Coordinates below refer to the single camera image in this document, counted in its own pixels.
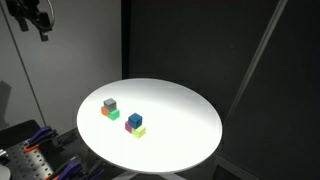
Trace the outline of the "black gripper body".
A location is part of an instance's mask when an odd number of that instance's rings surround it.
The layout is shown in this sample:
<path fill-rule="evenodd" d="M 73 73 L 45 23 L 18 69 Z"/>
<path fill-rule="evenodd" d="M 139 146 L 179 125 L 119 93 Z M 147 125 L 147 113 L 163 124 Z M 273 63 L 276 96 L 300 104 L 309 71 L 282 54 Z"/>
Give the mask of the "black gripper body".
<path fill-rule="evenodd" d="M 49 18 L 47 12 L 40 11 L 38 5 L 40 0 L 5 0 L 9 14 L 17 22 L 29 20 L 39 31 L 48 32 L 52 30 L 53 19 Z"/>

